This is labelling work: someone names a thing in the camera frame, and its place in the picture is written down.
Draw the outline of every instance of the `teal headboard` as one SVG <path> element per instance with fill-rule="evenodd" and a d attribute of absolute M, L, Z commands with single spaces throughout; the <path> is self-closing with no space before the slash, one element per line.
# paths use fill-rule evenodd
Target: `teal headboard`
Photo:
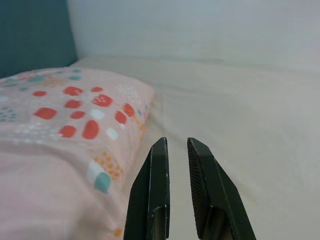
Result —
<path fill-rule="evenodd" d="M 76 60 L 67 0 L 0 0 L 0 78 Z"/>

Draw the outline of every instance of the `white dot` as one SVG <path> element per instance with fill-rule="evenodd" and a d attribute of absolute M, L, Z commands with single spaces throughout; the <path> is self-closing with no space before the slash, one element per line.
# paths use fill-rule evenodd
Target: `white dot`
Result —
<path fill-rule="evenodd" d="M 108 129 L 106 130 L 106 134 L 112 140 L 116 140 L 118 138 L 118 133 L 111 127 L 108 127 Z"/>
<path fill-rule="evenodd" d="M 105 116 L 105 113 L 103 111 L 100 111 L 98 109 L 92 109 L 91 112 L 90 112 L 90 115 L 97 119 L 97 120 L 100 120 L 100 119 L 103 119 L 104 116 Z"/>

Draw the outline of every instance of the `bed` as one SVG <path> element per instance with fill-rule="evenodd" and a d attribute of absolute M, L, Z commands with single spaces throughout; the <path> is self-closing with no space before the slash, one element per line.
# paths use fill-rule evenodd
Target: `bed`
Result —
<path fill-rule="evenodd" d="M 319 75 L 263 66 L 87 57 L 74 64 L 155 89 L 129 191 L 152 143 L 168 139 L 170 239 L 197 239 L 187 137 L 206 143 L 238 187 L 256 238 L 316 238 Z"/>
<path fill-rule="evenodd" d="M 10 19 L 21 4 L 18 0 L 8 1 L 0 8 L 0 13 Z M 171 196 L 169 239 L 197 239 L 187 137 L 208 145 L 235 183 L 257 239 L 317 238 L 320 219 L 318 73 L 258 65 L 134 57 L 93 56 L 76 62 L 65 1 L 33 0 L 23 4 L 28 11 L 21 11 L 20 20 L 17 18 L 14 22 L 21 37 L 9 34 L 9 20 L 0 21 L 1 33 L 7 33 L 0 44 L 1 77 L 73 63 L 73 68 L 106 70 L 138 79 L 155 90 L 146 121 L 147 131 L 122 193 L 129 194 L 151 145 L 160 137 L 167 137 Z M 50 14 L 52 9 L 59 12 L 58 17 Z M 37 14 L 34 18 L 26 17 L 30 13 Z M 52 31 L 43 34 L 48 26 L 59 30 L 59 34 Z M 2 143 L 0 148 L 4 162 L 7 145 Z M 36 225 L 33 232 L 37 233 L 37 238 L 57 239 L 67 234 L 79 208 L 101 199 L 102 196 L 93 194 L 64 161 L 57 163 L 57 157 L 48 161 L 52 167 L 50 175 L 40 175 L 40 182 L 26 180 L 22 171 L 18 182 L 23 184 L 15 185 L 15 179 L 1 172 L 0 188 L 11 193 L 3 199 L 16 203 L 10 208 L 2 201 L 0 229 L 3 238 L 7 237 L 6 233 L 14 233 L 11 239 L 26 239 L 32 231 L 30 226 Z M 57 171 L 61 171 L 59 178 L 56 178 Z M 65 189 L 66 195 L 52 197 L 49 194 L 46 196 L 52 197 L 49 202 L 37 202 L 38 193 L 50 193 L 46 191 L 50 181 Z M 21 212 L 19 204 L 25 196 L 36 204 Z M 63 207 L 57 210 L 55 206 L 59 205 Z M 46 216 L 46 221 L 30 218 L 34 212 Z M 23 216 L 19 222 L 14 218 L 17 215 Z"/>

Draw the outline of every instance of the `pillow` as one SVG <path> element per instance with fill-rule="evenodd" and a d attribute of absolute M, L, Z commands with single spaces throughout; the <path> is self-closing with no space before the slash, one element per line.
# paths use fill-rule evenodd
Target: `pillow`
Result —
<path fill-rule="evenodd" d="M 51 68 L 0 79 L 0 136 L 16 144 L 67 141 L 123 185 L 146 130 L 154 91 L 88 68 Z"/>

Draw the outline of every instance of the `teal dot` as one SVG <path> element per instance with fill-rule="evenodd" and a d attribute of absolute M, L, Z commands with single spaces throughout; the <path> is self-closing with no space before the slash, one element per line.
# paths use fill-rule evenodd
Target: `teal dot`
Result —
<path fill-rule="evenodd" d="M 43 76 L 35 76 L 35 77 L 31 77 L 28 79 L 29 83 L 34 83 L 34 82 L 41 82 L 45 80 L 45 78 Z"/>
<path fill-rule="evenodd" d="M 20 88 L 20 91 L 24 92 L 24 91 L 27 91 L 28 89 L 29 89 L 28 87 L 22 87 L 22 88 Z"/>
<path fill-rule="evenodd" d="M 70 80 L 74 80 L 74 81 L 78 81 L 78 80 L 81 79 L 81 77 L 79 77 L 79 76 L 71 76 L 71 77 L 69 77 L 69 79 Z"/>
<path fill-rule="evenodd" d="M 106 173 L 101 172 L 95 179 L 94 188 L 100 190 L 104 194 L 107 194 L 110 183 L 110 177 Z"/>
<path fill-rule="evenodd" d="M 11 83 L 11 84 L 7 84 L 7 85 L 4 85 L 5 88 L 10 88 L 10 87 L 14 87 L 14 86 L 17 86 L 18 84 L 17 83 Z"/>

